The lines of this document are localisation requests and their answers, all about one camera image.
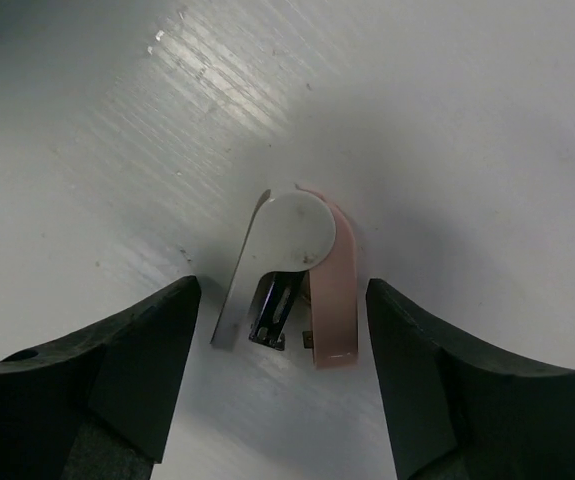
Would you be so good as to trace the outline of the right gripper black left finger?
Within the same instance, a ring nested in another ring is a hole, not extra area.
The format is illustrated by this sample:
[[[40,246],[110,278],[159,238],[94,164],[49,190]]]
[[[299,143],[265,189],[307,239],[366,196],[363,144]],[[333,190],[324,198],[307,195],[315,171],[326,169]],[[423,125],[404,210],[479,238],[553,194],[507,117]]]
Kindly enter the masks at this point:
[[[198,316],[183,277],[0,360],[0,479],[148,479],[161,463]]]

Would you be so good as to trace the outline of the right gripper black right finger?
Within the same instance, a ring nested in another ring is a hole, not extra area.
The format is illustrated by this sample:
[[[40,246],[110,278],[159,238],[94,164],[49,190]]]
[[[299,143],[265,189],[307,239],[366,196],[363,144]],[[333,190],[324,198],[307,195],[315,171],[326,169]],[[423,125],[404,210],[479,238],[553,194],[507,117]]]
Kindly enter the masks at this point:
[[[575,479],[575,370],[430,314],[381,279],[367,319],[400,479]]]

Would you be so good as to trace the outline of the pink white mini stapler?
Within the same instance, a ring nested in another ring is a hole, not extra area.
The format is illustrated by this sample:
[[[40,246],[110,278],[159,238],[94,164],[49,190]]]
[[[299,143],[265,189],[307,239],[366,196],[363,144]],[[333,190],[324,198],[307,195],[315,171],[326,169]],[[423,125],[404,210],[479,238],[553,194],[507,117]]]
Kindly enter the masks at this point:
[[[253,210],[210,344],[249,341],[281,351],[297,298],[309,298],[303,333],[318,369],[353,365],[358,349],[356,241],[343,211],[297,186],[263,192]]]

